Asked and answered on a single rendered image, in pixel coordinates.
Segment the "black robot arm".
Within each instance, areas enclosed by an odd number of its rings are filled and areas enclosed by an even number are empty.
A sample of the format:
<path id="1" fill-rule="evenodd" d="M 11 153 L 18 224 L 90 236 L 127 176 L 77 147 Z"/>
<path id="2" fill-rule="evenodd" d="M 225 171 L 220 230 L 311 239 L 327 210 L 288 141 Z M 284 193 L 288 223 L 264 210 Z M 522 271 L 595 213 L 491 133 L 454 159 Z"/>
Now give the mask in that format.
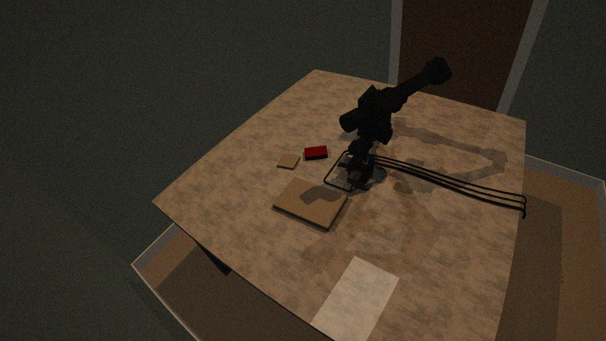
<path id="1" fill-rule="evenodd" d="M 426 62 L 423 71 L 417 75 L 412 76 L 396 87 L 385 87 L 383 90 L 377 89 L 359 101 L 358 108 L 354 108 L 350 112 L 340 116 L 340 125 L 347 133 L 351 133 L 351 131 L 357 130 L 362 125 L 365 125 L 365 123 L 371 125 L 379 122 L 387 118 L 391 113 L 395 114 L 400 111 L 402 105 L 407 103 L 408 96 L 427 86 L 427 84 L 434 86 L 441 85 L 447 80 L 452 79 L 452 73 L 443 57 L 434 57 L 432 60 Z M 371 99 L 369 99 L 370 97 Z M 377 115 L 379 115 L 379 118 L 377 118 Z M 374 142 L 375 139 L 387 145 L 392 137 L 391 127 L 392 124 L 390 122 L 381 125 L 377 124 L 372 130 L 370 141 Z"/>

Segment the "flat tan rectangular board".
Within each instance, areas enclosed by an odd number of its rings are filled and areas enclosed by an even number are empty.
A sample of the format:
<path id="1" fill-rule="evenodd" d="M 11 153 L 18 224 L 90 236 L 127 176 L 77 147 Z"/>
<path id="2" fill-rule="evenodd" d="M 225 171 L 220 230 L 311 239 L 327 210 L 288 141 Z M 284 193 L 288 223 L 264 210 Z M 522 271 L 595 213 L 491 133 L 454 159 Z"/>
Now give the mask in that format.
<path id="1" fill-rule="evenodd" d="M 294 177 L 273 206 L 328 232 L 346 202 L 341 193 Z"/>

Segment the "flat brown square tile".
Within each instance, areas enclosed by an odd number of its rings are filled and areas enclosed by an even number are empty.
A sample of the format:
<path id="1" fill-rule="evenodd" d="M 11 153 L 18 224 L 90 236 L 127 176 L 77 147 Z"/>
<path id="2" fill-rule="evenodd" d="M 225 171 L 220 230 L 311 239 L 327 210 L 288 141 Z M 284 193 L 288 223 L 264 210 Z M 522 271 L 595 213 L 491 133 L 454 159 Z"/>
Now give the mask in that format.
<path id="1" fill-rule="evenodd" d="M 284 153 L 277 164 L 279 168 L 294 169 L 300 156 Z"/>

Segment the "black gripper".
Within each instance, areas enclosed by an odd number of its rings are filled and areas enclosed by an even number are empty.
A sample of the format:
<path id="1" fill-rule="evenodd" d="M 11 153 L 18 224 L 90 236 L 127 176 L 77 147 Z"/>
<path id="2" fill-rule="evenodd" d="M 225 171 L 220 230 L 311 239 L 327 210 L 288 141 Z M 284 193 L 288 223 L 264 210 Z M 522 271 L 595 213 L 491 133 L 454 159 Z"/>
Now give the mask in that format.
<path id="1" fill-rule="evenodd" d="M 375 126 L 377 126 L 377 124 L 381 125 L 384 124 L 384 122 L 383 120 L 381 120 L 371 125 L 369 125 L 368 123 L 362 125 L 357 132 L 357 135 L 361 137 L 351 142 L 348 147 L 348 152 L 358 155 L 359 157 L 366 157 L 369 152 L 369 149 L 371 149 L 374 144 L 372 143 L 373 141 L 370 141 L 370 137 L 372 135 L 372 130 L 375 128 Z"/>

